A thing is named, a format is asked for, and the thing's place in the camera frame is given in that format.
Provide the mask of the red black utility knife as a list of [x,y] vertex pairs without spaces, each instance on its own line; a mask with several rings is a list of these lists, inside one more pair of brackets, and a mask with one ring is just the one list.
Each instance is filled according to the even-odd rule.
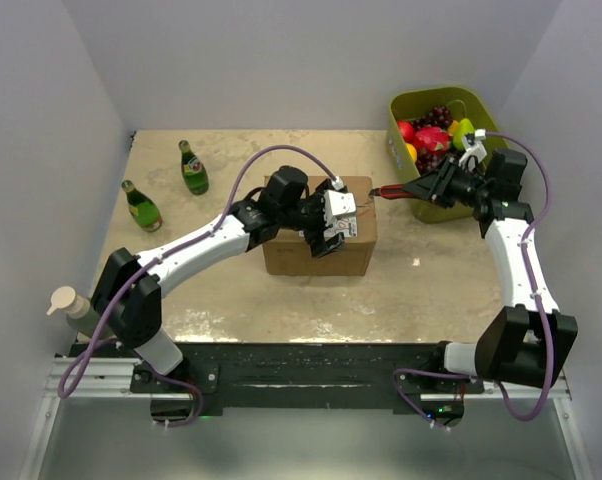
[[408,198],[409,195],[403,190],[401,184],[398,185],[384,185],[381,187],[373,188],[369,192],[370,197],[379,197],[386,200],[395,200],[401,198]]

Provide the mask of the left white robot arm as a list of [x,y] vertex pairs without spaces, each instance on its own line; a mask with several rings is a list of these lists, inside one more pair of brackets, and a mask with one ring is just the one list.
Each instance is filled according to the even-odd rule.
[[340,178],[326,179],[315,190],[307,175],[279,168],[263,187],[234,201],[204,227],[166,245],[131,254],[120,248],[107,259],[91,305],[115,337],[152,370],[166,392],[188,380],[184,355],[162,328],[162,300],[186,280],[230,257],[273,240],[282,230],[302,234],[314,258],[345,243],[342,233],[325,235],[338,220],[356,214],[356,201]]

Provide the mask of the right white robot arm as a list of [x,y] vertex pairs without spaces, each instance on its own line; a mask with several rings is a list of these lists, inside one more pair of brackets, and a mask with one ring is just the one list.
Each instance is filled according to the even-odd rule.
[[446,343],[442,359],[427,367],[427,382],[437,392],[450,392],[462,375],[549,388],[576,340],[576,319],[561,313],[545,282],[532,209],[519,199],[527,163],[518,151],[497,149],[483,174],[445,161],[401,187],[409,197],[440,207],[472,208],[501,289],[503,306],[480,338]]

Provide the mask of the lower dark grape bunch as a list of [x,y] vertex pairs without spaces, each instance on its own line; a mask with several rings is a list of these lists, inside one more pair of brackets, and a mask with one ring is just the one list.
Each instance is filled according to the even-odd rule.
[[425,175],[428,172],[436,169],[448,155],[447,150],[430,151],[420,149],[417,151],[416,168],[420,175]]

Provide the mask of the dark grape bunch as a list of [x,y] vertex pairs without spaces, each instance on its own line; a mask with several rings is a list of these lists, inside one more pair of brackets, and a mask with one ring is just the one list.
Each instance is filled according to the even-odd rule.
[[416,168],[420,175],[425,175],[428,172],[436,169],[448,155],[447,150],[430,151],[420,149],[417,151]]
[[438,127],[442,130],[448,130],[454,121],[450,109],[446,105],[433,107],[425,115],[411,121],[411,125],[415,130],[420,130],[428,127]]

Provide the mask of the white shipping label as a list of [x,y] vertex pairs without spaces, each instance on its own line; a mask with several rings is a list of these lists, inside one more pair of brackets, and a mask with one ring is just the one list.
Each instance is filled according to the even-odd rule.
[[345,238],[356,238],[358,234],[357,218],[347,217],[336,219],[324,231],[324,236],[326,238],[331,238],[337,234],[342,234]]

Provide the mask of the orange fruit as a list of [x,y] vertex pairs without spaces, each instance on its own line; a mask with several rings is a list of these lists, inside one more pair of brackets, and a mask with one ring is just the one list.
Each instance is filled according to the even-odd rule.
[[406,149],[408,151],[409,157],[412,160],[413,163],[416,163],[418,160],[418,153],[416,148],[411,144],[406,142],[405,143]]

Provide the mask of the pink dragon fruit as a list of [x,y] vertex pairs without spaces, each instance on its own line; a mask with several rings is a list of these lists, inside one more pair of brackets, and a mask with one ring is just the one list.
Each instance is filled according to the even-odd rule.
[[449,150],[451,135],[448,131],[438,127],[428,127],[417,130],[412,141],[416,150],[427,149],[430,151]]

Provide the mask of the red apple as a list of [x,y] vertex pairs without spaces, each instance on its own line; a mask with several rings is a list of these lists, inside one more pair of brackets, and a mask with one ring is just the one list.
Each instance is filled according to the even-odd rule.
[[398,120],[396,124],[403,141],[406,143],[411,143],[415,136],[413,124],[406,120]]

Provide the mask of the green pear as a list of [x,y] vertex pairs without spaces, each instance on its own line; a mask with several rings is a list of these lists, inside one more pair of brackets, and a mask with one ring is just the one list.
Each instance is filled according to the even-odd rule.
[[452,136],[452,144],[456,150],[463,152],[466,147],[464,146],[464,139],[468,134],[473,134],[475,127],[469,118],[463,118],[458,122],[457,128]]

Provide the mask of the upper dark grape bunch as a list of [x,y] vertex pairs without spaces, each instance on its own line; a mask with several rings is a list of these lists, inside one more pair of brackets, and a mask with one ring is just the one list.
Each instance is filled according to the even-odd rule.
[[433,107],[425,115],[411,121],[411,125],[415,130],[420,130],[428,127],[438,127],[442,130],[448,130],[454,121],[450,109],[446,105]]

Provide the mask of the green plastic fruit bin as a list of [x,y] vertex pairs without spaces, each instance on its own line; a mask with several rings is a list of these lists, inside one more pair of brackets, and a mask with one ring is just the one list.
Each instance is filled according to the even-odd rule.
[[497,129],[481,98],[458,86],[400,93],[388,115],[386,150],[400,184],[434,170],[448,156],[460,158],[463,134]]

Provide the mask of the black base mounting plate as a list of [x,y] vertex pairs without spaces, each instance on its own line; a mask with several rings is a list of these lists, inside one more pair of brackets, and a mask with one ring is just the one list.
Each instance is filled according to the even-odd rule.
[[154,377],[135,362],[128,385],[151,397],[155,421],[181,421],[201,408],[220,416],[230,408],[364,409],[394,414],[423,411],[448,427],[465,413],[482,383],[440,379],[438,344],[182,343],[185,363],[172,378]]

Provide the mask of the far green glass bottle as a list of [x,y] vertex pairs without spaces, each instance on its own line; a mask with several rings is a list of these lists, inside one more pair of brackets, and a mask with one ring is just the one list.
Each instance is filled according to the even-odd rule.
[[181,140],[178,147],[181,152],[181,174],[187,189],[193,195],[205,194],[209,189],[209,179],[204,164],[187,140]]

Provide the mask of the green glass bottle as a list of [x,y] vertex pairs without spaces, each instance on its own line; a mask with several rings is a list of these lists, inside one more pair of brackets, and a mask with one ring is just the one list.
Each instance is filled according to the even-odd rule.
[[128,211],[135,223],[146,232],[158,230],[163,221],[156,204],[140,192],[130,180],[123,180],[121,189],[126,196]]
[[209,179],[204,164],[187,140],[181,140],[178,147],[181,152],[181,174],[187,189],[193,195],[205,194],[209,189]]

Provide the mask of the near green glass bottle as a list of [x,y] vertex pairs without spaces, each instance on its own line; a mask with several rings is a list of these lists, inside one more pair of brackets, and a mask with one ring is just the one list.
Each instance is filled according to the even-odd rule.
[[130,180],[123,180],[121,189],[126,196],[128,211],[135,223],[146,232],[158,230],[163,221],[156,204],[140,192]]

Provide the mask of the beige pump dispenser bottle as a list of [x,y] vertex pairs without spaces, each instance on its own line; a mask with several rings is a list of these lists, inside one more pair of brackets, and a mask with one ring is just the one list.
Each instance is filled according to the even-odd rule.
[[67,324],[77,333],[87,338],[94,337],[100,316],[90,300],[78,294],[73,287],[62,286],[52,293],[46,315],[51,316],[56,312],[62,312]]

